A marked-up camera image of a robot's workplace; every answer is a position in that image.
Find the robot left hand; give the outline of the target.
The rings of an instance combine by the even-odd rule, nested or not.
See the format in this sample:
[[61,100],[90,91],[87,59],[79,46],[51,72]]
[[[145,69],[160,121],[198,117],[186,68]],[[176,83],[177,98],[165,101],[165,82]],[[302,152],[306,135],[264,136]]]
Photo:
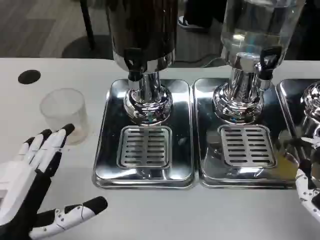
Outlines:
[[98,196],[81,204],[39,212],[59,168],[62,149],[75,130],[71,123],[58,131],[45,129],[26,140],[14,159],[0,165],[0,238],[42,240],[97,216],[108,202]]

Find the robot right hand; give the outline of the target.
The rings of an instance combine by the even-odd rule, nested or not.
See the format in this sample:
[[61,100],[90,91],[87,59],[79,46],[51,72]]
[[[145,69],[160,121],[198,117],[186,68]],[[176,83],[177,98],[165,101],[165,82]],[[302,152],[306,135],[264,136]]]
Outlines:
[[[314,156],[320,152],[320,137],[300,137],[296,139],[297,147],[311,147]],[[295,186],[301,204],[307,211],[320,222],[320,188],[316,186],[312,179],[312,162],[303,157],[298,165],[295,176]]]

